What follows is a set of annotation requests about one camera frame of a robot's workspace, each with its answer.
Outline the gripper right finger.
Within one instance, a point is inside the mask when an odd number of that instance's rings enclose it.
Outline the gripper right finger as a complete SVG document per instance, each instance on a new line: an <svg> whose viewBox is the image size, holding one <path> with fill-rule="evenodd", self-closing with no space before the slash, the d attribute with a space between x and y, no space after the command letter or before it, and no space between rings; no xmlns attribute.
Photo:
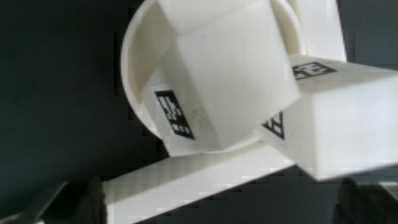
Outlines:
<svg viewBox="0 0 398 224"><path fill-rule="evenodd" d="M398 200L377 184L341 180L336 224L398 224Z"/></svg>

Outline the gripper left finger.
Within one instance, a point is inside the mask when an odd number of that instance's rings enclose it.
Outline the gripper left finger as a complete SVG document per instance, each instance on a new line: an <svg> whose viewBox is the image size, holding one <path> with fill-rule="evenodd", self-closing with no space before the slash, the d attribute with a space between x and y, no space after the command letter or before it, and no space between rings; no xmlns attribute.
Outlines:
<svg viewBox="0 0 398 224"><path fill-rule="evenodd" d="M53 184L34 197L11 224L107 224L100 178Z"/></svg>

